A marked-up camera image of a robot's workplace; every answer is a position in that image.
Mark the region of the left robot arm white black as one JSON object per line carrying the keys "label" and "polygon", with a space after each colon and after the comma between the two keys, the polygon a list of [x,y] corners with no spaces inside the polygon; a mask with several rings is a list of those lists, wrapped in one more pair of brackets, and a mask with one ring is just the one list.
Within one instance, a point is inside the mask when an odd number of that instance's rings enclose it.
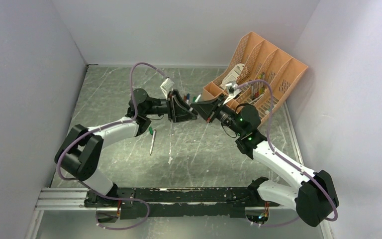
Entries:
{"label": "left robot arm white black", "polygon": [[197,111],[188,105],[178,90],[162,99],[153,98],[138,88],[131,94],[127,114],[116,121],[94,127],[77,124],[70,129],[55,155],[57,173],[64,169],[73,180],[98,193],[105,207],[116,204],[118,186],[98,170],[101,151],[119,141],[140,136],[150,126],[148,116],[167,116],[171,122],[197,119]]}

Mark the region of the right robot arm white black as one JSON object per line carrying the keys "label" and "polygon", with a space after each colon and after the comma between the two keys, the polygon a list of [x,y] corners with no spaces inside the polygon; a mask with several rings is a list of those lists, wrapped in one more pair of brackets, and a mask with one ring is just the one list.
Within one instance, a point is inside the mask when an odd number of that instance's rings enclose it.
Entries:
{"label": "right robot arm white black", "polygon": [[248,194],[250,203],[278,203],[294,210],[311,227],[337,220],[339,201],[331,175],[325,170],[309,169],[273,146],[257,129],[261,119],[253,105],[244,104],[236,113],[224,101],[221,94],[216,99],[191,103],[190,107],[207,123],[217,119],[231,129],[238,136],[235,142],[242,154],[269,167],[287,182],[286,186],[269,179],[256,183]]}

